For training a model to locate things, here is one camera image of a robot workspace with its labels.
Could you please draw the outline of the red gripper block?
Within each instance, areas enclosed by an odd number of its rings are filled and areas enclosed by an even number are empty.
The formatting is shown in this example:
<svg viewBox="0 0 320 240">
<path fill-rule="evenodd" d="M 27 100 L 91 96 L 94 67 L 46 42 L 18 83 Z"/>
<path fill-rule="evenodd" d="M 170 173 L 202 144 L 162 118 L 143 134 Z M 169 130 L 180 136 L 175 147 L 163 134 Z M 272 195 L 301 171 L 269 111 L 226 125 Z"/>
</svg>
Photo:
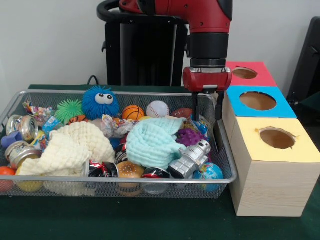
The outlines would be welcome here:
<svg viewBox="0 0 320 240">
<path fill-rule="evenodd" d="M 228 67 L 196 68 L 185 67 L 182 73 L 184 87 L 192 92 L 192 119 L 200 121 L 202 108 L 202 92 L 214 92 L 217 97 L 215 119 L 220 121 L 223 113 L 225 92 L 232 81 L 232 72 Z"/>
</svg>

